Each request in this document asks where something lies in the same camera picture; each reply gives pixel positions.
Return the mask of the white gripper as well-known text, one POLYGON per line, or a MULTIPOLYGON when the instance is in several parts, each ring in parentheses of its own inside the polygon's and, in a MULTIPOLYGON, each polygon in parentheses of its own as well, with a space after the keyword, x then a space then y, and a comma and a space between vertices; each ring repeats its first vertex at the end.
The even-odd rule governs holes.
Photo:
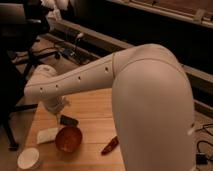
POLYGON ((53 114, 58 114, 69 101, 65 97, 55 97, 44 101, 44 107, 47 111, 53 114))

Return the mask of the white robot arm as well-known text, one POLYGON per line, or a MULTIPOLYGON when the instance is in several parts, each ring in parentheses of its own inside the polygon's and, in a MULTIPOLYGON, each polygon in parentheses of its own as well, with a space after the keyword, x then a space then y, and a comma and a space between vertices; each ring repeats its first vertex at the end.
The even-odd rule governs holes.
POLYGON ((60 96, 110 88, 126 171, 195 171, 195 116, 189 79, 167 48, 134 46, 62 75, 36 68, 25 96, 55 110, 60 96))

